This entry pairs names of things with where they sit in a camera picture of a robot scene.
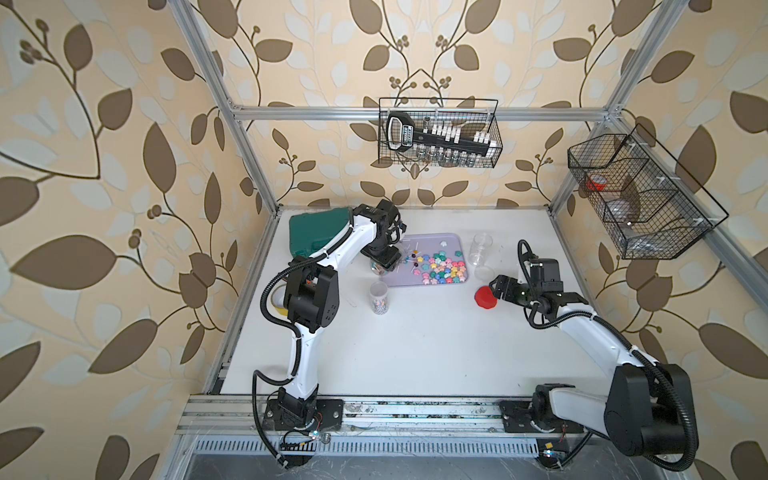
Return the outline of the small clear sprinkles jar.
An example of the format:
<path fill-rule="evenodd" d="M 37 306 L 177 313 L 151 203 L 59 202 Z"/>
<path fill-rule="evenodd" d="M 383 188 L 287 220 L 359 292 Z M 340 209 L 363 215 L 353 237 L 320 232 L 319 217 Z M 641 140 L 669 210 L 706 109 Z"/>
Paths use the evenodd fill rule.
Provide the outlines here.
<path fill-rule="evenodd" d="M 388 286 L 383 281 L 374 282 L 369 288 L 369 298 L 372 311 L 376 315 L 384 315 L 388 312 Z"/>

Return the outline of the red jar lid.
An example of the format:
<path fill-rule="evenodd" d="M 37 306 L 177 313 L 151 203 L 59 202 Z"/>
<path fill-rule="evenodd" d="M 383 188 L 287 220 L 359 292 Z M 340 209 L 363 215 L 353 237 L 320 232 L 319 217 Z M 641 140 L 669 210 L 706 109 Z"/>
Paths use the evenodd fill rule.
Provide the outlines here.
<path fill-rule="evenodd" d="M 475 303 L 483 309 L 490 310 L 497 306 L 498 299 L 489 286 L 482 286 L 474 294 Z"/>

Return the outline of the clear plastic jar lid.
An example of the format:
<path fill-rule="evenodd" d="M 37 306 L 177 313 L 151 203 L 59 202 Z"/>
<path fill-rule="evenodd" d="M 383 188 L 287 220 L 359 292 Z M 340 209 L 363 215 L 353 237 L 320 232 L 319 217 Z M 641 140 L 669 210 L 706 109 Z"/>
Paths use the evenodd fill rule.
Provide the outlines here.
<path fill-rule="evenodd" d="M 483 283 L 490 283 L 496 277 L 495 271 L 487 265 L 477 266 L 474 269 L 474 274 Z"/>

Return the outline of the red lid candy jar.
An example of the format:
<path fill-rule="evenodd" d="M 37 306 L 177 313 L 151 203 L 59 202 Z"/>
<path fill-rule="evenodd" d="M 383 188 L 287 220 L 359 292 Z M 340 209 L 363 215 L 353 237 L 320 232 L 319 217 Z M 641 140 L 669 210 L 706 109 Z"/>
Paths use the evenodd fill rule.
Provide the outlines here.
<path fill-rule="evenodd" d="M 385 276 L 385 275 L 387 275 L 389 273 L 389 271 L 384 266 L 382 266 L 381 264 L 379 264 L 375 260 L 371 260 L 370 261 L 370 268 L 371 268 L 372 272 L 374 274 L 376 274 L 377 276 L 379 276 L 379 277 Z"/>

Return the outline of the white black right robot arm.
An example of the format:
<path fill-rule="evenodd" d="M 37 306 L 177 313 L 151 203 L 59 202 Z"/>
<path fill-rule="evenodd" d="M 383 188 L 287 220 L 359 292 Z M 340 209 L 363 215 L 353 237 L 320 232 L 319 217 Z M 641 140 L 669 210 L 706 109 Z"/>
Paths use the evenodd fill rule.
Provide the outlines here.
<path fill-rule="evenodd" d="M 489 284 L 493 296 L 521 307 L 531 328 L 567 334 L 610 381 L 605 394 L 566 383 L 537 385 L 522 414 L 533 429 L 553 433 L 570 423 L 585 431 L 563 457 L 542 457 L 540 464 L 562 469 L 593 436 L 599 436 L 625 456 L 643 457 L 661 469 L 690 468 L 699 435 L 686 371 L 644 352 L 581 294 L 566 291 L 557 260 L 536 255 L 526 240 L 518 242 L 517 258 L 522 279 L 497 276 Z"/>

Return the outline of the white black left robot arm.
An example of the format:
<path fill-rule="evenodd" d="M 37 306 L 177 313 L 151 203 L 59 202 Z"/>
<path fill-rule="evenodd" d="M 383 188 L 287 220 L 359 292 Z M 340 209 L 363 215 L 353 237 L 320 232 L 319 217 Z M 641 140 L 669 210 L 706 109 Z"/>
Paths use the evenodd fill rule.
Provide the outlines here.
<path fill-rule="evenodd" d="M 255 370 L 251 408 L 260 440 L 285 469 L 288 452 L 334 427 L 343 405 L 318 397 L 319 341 L 340 307 L 340 276 L 358 255 L 389 272 L 402 262 L 398 243 L 406 232 L 398 207 L 377 205 L 301 213 L 289 219 L 288 266 L 268 281 L 259 310 L 271 324 L 291 333 L 291 357 L 284 377 Z"/>

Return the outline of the pile of star candies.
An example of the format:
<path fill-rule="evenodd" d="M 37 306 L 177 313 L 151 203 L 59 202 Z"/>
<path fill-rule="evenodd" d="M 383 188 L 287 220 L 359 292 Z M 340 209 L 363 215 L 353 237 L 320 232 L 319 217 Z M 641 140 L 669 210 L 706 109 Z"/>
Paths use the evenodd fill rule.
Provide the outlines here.
<path fill-rule="evenodd" d="M 464 252 L 456 238 L 421 239 L 421 275 L 409 275 L 417 285 L 465 283 L 469 278 Z"/>

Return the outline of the pile of lollipops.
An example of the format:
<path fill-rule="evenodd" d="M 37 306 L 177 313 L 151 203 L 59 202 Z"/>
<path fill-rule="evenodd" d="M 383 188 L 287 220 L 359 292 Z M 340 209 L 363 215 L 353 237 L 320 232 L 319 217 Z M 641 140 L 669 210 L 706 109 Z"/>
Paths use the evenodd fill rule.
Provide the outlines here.
<path fill-rule="evenodd" d="M 406 238 L 400 243 L 400 251 L 403 254 L 400 264 L 401 269 L 411 276 L 421 275 L 420 242 Z"/>

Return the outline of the lilac plastic tray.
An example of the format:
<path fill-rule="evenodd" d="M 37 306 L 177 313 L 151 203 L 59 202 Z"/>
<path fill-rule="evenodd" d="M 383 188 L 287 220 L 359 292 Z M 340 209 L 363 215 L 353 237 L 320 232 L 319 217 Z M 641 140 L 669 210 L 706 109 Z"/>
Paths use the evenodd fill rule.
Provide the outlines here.
<path fill-rule="evenodd" d="M 406 235 L 398 248 L 402 258 L 382 276 L 388 287 L 462 284 L 469 279 L 461 240 L 453 233 Z"/>

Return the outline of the green plastic tool case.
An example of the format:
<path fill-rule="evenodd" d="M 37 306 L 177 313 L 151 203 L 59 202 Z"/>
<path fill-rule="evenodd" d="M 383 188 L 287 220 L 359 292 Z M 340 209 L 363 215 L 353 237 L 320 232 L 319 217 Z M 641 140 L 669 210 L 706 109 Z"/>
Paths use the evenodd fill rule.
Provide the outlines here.
<path fill-rule="evenodd" d="M 349 208 L 302 213 L 289 219 L 290 254 L 308 257 L 344 232 L 351 219 Z"/>

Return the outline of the yellow tape roll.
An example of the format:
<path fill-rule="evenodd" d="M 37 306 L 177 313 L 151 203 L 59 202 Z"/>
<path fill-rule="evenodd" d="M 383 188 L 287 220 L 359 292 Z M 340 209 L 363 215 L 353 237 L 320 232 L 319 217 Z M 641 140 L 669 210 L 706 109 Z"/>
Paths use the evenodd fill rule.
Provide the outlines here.
<path fill-rule="evenodd" d="M 280 317 L 286 317 L 288 310 L 284 306 L 284 298 L 286 293 L 286 284 L 280 283 L 275 286 L 270 294 L 270 302 L 273 310 Z"/>

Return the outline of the black socket set rack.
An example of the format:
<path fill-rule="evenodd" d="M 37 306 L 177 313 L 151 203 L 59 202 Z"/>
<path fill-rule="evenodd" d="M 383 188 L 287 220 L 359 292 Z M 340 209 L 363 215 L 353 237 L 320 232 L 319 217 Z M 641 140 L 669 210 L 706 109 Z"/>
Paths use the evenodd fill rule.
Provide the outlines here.
<path fill-rule="evenodd" d="M 464 153 L 497 159 L 503 151 L 493 113 L 389 109 L 379 112 L 378 142 L 398 154 Z"/>

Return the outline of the red item in basket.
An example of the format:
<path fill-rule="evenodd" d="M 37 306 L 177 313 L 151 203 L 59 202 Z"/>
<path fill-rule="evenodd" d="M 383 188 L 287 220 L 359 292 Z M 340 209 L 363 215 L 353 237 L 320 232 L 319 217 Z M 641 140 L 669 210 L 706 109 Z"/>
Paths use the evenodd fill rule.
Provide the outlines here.
<path fill-rule="evenodd" d="M 607 186 L 607 179 L 599 174 L 590 174 L 585 182 L 585 189 L 588 192 L 601 192 Z"/>

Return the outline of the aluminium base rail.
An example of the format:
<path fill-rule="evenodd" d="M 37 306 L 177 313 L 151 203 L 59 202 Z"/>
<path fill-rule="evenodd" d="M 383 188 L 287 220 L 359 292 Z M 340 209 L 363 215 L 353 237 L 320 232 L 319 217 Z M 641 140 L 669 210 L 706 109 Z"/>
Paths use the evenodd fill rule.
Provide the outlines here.
<path fill-rule="evenodd" d="M 304 436 L 287 431 L 273 398 L 196 395 L 177 433 L 195 453 L 265 455 L 253 420 L 258 412 L 270 442 L 288 442 L 288 456 L 441 459 L 534 459 L 564 453 L 585 434 L 570 421 L 534 427 L 526 397 L 337 396 L 318 404 L 321 430 Z"/>

